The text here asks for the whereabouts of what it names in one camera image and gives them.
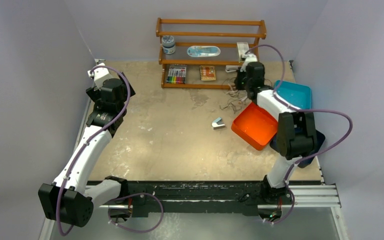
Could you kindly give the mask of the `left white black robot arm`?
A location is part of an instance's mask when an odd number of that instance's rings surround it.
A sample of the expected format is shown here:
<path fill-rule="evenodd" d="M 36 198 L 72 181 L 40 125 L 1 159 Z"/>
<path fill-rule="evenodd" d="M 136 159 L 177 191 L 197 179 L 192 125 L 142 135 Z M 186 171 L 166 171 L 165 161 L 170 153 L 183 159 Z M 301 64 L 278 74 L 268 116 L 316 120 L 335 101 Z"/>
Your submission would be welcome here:
<path fill-rule="evenodd" d="M 135 91 L 126 84 L 124 73 L 116 78 L 96 80 L 86 90 L 94 102 L 81 141 L 70 160 L 51 184 L 43 183 L 38 197 L 49 220 L 84 227 L 95 208 L 112 200 L 118 205 L 129 199 L 127 180 L 107 176 L 98 185 L 87 189 L 89 176 L 103 150 L 115 136 L 127 113 L 127 104 Z"/>

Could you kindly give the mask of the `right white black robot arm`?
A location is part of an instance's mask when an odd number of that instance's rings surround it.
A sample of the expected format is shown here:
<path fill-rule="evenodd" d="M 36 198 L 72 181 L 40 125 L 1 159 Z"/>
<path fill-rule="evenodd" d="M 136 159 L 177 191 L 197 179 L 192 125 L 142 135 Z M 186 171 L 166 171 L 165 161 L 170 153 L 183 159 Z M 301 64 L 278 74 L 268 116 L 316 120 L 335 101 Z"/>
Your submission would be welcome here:
<path fill-rule="evenodd" d="M 265 85 L 265 66 L 261 62 L 244 64 L 234 84 L 238 90 L 246 91 L 251 102 L 233 121 L 232 131 L 258 151 L 276 139 L 278 157 L 264 176 L 258 193 L 264 202 L 272 204 L 287 194 L 298 160 L 315 151 L 315 118 L 313 113 L 302 112 Z"/>

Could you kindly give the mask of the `orange tray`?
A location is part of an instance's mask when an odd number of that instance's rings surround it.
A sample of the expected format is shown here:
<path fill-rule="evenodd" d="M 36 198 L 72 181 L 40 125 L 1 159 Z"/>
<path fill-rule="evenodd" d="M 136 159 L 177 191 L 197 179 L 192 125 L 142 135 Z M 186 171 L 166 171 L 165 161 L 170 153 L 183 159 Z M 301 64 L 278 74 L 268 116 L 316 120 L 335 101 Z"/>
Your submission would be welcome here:
<path fill-rule="evenodd" d="M 231 130 L 257 151 L 263 150 L 278 131 L 278 122 L 263 108 L 250 103 L 232 122 Z"/>

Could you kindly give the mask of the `light blue tray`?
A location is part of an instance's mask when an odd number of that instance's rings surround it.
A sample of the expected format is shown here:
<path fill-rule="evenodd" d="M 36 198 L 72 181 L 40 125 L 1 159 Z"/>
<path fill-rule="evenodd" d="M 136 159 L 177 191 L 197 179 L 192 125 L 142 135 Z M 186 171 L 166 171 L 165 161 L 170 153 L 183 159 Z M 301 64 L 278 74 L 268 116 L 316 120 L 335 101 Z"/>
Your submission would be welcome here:
<path fill-rule="evenodd" d="M 309 86 L 283 81 L 277 93 L 285 101 L 300 109 L 312 108 L 312 90 Z"/>

